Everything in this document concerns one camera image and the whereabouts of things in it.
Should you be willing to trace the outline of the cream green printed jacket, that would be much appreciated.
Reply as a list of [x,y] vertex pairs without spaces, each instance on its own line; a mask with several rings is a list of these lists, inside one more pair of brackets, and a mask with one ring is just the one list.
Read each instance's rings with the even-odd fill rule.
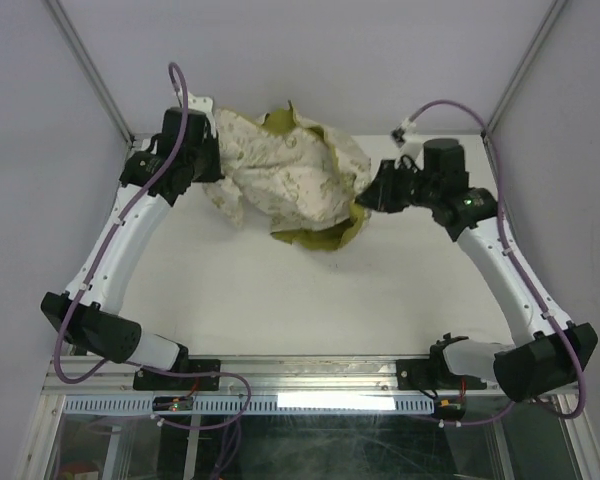
[[274,239],[313,251],[339,250],[365,229],[371,213],[355,198],[371,160],[352,136],[293,106],[258,118],[219,108],[215,119],[224,177],[203,191],[236,227],[251,205]]

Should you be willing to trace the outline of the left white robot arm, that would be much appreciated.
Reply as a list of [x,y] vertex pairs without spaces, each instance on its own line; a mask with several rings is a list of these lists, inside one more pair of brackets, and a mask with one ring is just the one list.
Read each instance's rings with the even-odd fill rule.
[[144,249],[177,199],[192,184],[221,177],[212,99],[194,97],[186,109],[167,109],[148,147],[126,160],[109,218],[79,273],[62,293],[48,292],[41,302],[61,342],[113,363],[153,368],[168,388],[186,383],[187,348],[120,312]]

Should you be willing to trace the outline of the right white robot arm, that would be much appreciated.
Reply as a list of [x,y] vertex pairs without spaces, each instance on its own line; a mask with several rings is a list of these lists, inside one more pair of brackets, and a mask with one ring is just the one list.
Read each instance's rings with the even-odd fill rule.
[[451,335],[433,345],[427,363],[432,383],[449,387],[472,376],[524,402],[577,381],[598,344],[597,333],[589,323],[573,322],[531,271],[508,223],[498,218],[497,200],[488,189],[471,186],[458,140],[405,144],[398,159],[381,161],[356,202],[387,214],[429,210],[476,266],[507,322],[509,345]]

